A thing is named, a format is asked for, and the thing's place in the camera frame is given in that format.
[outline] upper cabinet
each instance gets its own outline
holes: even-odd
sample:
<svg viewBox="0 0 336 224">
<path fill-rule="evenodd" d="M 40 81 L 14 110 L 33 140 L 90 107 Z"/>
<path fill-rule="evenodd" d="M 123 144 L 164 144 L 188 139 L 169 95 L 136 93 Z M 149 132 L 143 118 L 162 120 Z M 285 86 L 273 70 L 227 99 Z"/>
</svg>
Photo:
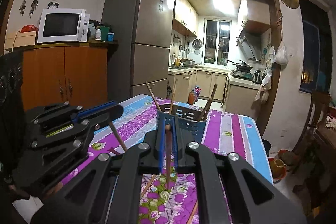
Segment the upper cabinet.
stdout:
<svg viewBox="0 0 336 224">
<path fill-rule="evenodd" d="M 198 14 L 188 0 L 176 0 L 173 30 L 182 35 L 197 36 Z"/>
<path fill-rule="evenodd" d="M 262 34 L 270 28 L 269 6 L 264 0 L 241 0 L 237 18 L 237 38 L 244 30 Z"/>
</svg>

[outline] kitchen counter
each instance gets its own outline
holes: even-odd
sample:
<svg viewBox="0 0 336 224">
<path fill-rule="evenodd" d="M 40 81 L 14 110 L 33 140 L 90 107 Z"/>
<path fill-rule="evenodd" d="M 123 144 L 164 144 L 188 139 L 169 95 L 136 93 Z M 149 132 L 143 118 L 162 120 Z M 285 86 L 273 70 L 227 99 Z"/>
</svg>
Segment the kitchen counter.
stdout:
<svg viewBox="0 0 336 224">
<path fill-rule="evenodd" d="M 193 68 L 183 68 L 183 69 L 169 68 L 168 69 L 168 74 L 169 75 L 178 75 L 178 74 L 182 74 L 182 73 L 190 72 L 190 71 L 195 71 L 195 70 L 202 70 L 202 71 L 208 71 L 208 72 L 214 72 L 214 73 L 227 74 L 228 78 L 229 78 L 229 81 L 230 81 L 230 85 L 242 86 L 242 87 L 250 88 L 250 89 L 254 89 L 254 90 L 258 90 L 260 88 L 260 85 L 258 85 L 256 83 L 253 83 L 252 81 L 232 77 L 232 75 L 230 74 L 230 72 L 232 70 L 227 69 L 227 68 L 222 69 L 222 68 L 215 68 L 215 67 L 208 67 L 208 66 L 204 66 L 204 68 L 197 67 L 197 66 L 193 67 Z"/>
<path fill-rule="evenodd" d="M 229 77 L 230 85 L 242 86 L 244 88 L 250 88 L 254 90 L 258 90 L 260 88 L 259 84 L 253 83 L 252 81 L 232 77 L 230 73 L 228 73 L 227 76 Z"/>
</svg>

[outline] frying pan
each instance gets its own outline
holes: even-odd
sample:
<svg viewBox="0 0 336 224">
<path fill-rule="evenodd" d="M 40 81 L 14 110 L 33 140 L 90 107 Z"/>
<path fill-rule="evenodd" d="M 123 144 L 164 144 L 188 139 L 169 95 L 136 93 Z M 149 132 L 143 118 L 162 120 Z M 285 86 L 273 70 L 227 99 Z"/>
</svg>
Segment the frying pan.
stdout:
<svg viewBox="0 0 336 224">
<path fill-rule="evenodd" d="M 253 69 L 253 67 L 250 67 L 249 65 L 247 65 L 246 62 L 244 62 L 243 60 L 239 60 L 239 61 L 241 61 L 241 63 L 236 63 L 231 60 L 228 60 L 228 62 L 231 62 L 234 65 L 236 65 L 238 71 L 250 72 Z"/>
</svg>

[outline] ceiling light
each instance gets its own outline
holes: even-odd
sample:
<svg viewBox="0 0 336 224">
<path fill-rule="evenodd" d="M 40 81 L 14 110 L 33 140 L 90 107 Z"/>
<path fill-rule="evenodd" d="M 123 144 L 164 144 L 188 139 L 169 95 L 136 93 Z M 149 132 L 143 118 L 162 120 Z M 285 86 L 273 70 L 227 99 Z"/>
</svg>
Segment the ceiling light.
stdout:
<svg viewBox="0 0 336 224">
<path fill-rule="evenodd" d="M 221 28 L 223 31 L 229 31 L 229 30 L 230 30 L 230 25 L 222 24 L 222 25 L 220 26 L 220 28 Z"/>
<path fill-rule="evenodd" d="M 167 6 L 169 10 L 174 10 L 175 0 L 167 0 Z"/>
<path fill-rule="evenodd" d="M 235 8 L 231 0 L 212 0 L 214 7 L 224 14 L 234 15 Z"/>
</svg>

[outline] microwave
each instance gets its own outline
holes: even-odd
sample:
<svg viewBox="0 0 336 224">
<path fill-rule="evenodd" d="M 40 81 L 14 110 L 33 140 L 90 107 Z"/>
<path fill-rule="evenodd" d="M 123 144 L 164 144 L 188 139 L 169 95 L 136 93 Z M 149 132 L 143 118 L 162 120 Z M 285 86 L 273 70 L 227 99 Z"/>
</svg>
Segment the microwave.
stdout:
<svg viewBox="0 0 336 224">
<path fill-rule="evenodd" d="M 37 43 L 86 42 L 89 19 L 82 9 L 43 9 Z"/>
</svg>

